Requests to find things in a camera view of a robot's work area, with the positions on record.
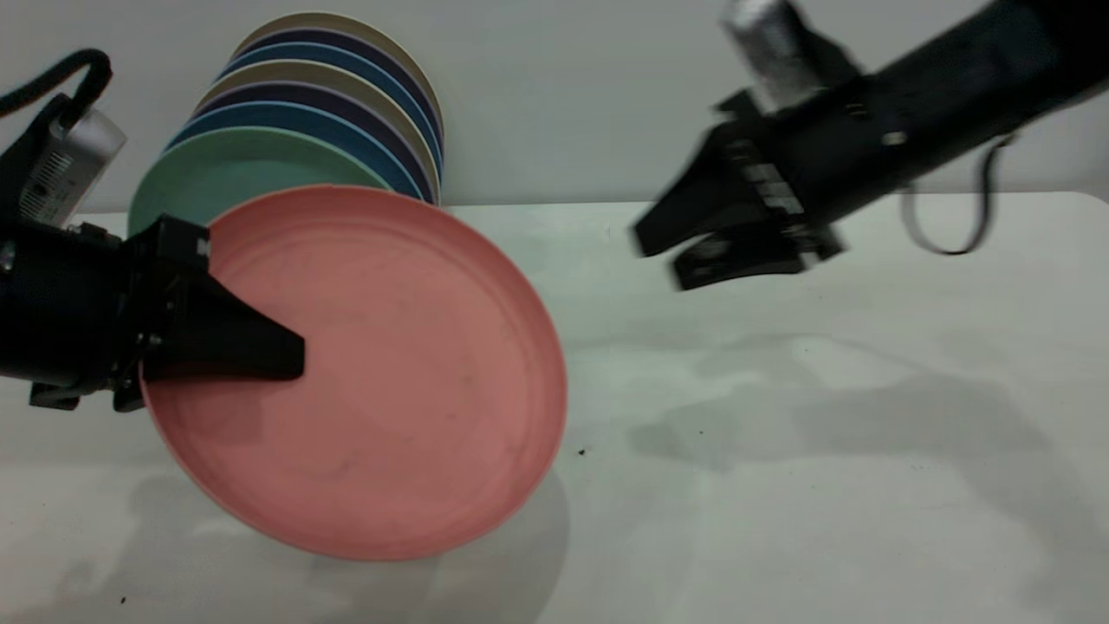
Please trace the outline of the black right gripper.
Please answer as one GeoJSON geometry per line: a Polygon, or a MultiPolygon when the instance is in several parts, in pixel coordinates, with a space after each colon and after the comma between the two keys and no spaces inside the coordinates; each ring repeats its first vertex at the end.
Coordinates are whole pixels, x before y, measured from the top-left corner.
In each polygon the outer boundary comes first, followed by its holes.
{"type": "Polygon", "coordinates": [[[673,260],[684,291],[807,272],[844,250],[835,229],[815,226],[920,174],[920,86],[901,79],[859,76],[776,114],[743,90],[718,112],[710,141],[633,226],[643,257],[706,236],[673,260]]]}

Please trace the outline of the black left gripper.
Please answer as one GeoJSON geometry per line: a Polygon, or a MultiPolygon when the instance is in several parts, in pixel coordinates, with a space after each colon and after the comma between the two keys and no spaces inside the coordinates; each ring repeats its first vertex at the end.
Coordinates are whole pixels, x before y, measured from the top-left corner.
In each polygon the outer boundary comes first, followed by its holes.
{"type": "Polygon", "coordinates": [[[205,226],[159,217],[134,237],[93,224],[72,231],[96,246],[94,300],[81,311],[81,372],[61,391],[75,410],[100,391],[122,393],[126,411],[143,406],[142,379],[297,380],[306,342],[234,296],[210,274],[205,226]]]}

